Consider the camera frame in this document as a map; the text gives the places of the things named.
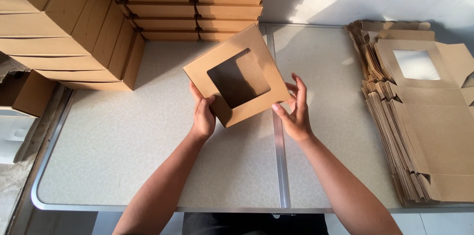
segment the square window cutout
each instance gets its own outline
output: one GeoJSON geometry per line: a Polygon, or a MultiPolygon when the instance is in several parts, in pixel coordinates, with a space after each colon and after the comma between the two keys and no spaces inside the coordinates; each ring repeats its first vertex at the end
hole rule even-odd
{"type": "Polygon", "coordinates": [[[208,70],[207,74],[231,109],[271,90],[249,48],[208,70]]]}
{"type": "Polygon", "coordinates": [[[427,51],[394,50],[394,55],[405,78],[441,80],[427,51]]]}

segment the table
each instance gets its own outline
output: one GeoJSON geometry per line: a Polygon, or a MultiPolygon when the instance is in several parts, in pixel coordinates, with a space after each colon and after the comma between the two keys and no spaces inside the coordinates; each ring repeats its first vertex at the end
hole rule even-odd
{"type": "MultiPolygon", "coordinates": [[[[341,26],[261,24],[260,30],[283,78],[291,81],[296,72],[307,84],[316,135],[391,212],[423,211],[400,209],[360,90],[357,53],[341,26]]],[[[135,91],[75,92],[33,186],[34,204],[124,210],[190,129],[193,99],[182,67],[214,45],[148,42],[135,91]]],[[[177,211],[332,213],[309,162],[271,109],[228,129],[217,123],[177,211]]]]}

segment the person's lap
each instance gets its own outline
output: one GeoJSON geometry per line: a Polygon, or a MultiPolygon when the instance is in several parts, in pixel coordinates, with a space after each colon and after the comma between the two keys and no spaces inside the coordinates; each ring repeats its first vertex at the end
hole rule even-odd
{"type": "Polygon", "coordinates": [[[324,214],[280,215],[250,213],[185,213],[183,235],[328,235],[324,214]]]}

